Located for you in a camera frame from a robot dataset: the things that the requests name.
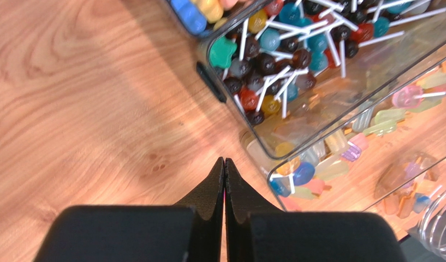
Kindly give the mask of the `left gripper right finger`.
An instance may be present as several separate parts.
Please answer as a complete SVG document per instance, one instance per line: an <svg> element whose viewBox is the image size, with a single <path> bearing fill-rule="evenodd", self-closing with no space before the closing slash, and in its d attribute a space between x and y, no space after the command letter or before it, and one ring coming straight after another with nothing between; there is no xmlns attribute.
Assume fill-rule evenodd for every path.
<svg viewBox="0 0 446 262"><path fill-rule="evenodd" d="M228 261L261 261L259 243L264 222L252 221L283 211L259 194L238 171L231 158L225 159L225 224Z"/></svg>

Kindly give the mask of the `clear box of lollipops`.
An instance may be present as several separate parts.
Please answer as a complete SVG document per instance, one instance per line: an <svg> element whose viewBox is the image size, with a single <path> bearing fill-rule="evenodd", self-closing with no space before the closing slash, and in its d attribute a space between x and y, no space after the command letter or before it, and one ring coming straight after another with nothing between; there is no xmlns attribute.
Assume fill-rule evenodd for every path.
<svg viewBox="0 0 446 262"><path fill-rule="evenodd" d="M446 44L446 1L255 1L215 30L197 72L279 160Z"/></svg>

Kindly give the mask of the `clear round jar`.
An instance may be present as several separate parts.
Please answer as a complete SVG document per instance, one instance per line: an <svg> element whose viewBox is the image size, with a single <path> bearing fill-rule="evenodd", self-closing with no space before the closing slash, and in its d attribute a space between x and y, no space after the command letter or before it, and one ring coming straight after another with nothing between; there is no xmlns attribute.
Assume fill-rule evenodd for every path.
<svg viewBox="0 0 446 262"><path fill-rule="evenodd" d="M430 195L418 194L412 211L418 219L407 230L409 235L446 260L446 189L438 186Z"/></svg>

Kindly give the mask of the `clear box of star candies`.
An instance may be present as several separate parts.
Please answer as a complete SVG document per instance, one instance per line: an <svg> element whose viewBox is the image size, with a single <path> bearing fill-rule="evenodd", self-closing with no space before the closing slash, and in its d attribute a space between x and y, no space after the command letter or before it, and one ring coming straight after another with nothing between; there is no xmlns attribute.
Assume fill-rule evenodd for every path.
<svg viewBox="0 0 446 262"><path fill-rule="evenodd" d="M171 15L191 37L204 39L235 28L268 1L164 1Z"/></svg>

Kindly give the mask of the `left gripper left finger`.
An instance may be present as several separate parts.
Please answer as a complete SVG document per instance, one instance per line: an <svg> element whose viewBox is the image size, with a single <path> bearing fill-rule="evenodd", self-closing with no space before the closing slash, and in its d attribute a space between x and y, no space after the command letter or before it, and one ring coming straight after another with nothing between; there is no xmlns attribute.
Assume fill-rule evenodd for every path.
<svg viewBox="0 0 446 262"><path fill-rule="evenodd" d="M219 157L209 174L174 204L194 212L187 261L220 261L224 190L225 162Z"/></svg>

